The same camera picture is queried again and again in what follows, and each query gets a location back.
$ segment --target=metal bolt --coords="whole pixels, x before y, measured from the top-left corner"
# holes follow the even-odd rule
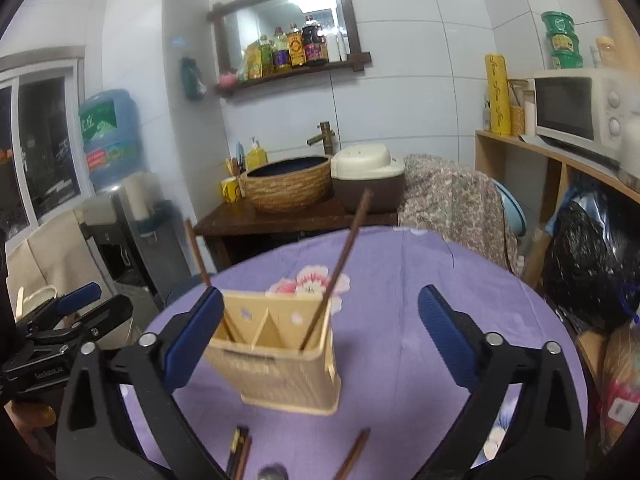
[[[155,344],[157,340],[158,336],[156,334],[154,334],[153,332],[147,332],[146,334],[140,336],[140,339],[138,339],[138,344],[140,346],[147,347]]]
[[[80,352],[84,355],[89,355],[91,352],[95,350],[95,343],[89,341],[88,343],[84,343],[80,347]]]
[[[553,355],[559,354],[562,351],[562,347],[555,341],[549,341],[545,345],[546,350]]]
[[[497,332],[489,332],[486,336],[484,336],[484,339],[491,346],[500,346],[502,343],[504,343],[504,339]]]

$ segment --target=microwave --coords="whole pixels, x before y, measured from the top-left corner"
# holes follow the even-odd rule
[[[618,160],[622,133],[638,106],[638,86],[609,68],[546,70],[533,76],[536,133]]]

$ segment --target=window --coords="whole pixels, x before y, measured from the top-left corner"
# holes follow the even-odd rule
[[[14,246],[93,192],[78,120],[78,64],[0,74],[0,228]]]

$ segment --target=microwave knob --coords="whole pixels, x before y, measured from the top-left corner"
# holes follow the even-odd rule
[[[609,104],[612,108],[620,106],[620,96],[616,92],[609,92]]]
[[[620,134],[620,122],[617,119],[609,121],[609,133],[612,137],[617,137]]]

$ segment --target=yellow mug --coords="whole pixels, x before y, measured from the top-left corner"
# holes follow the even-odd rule
[[[232,204],[233,202],[240,200],[241,194],[238,177],[230,176],[220,182],[220,186],[222,186],[222,196],[225,197],[227,202]]]

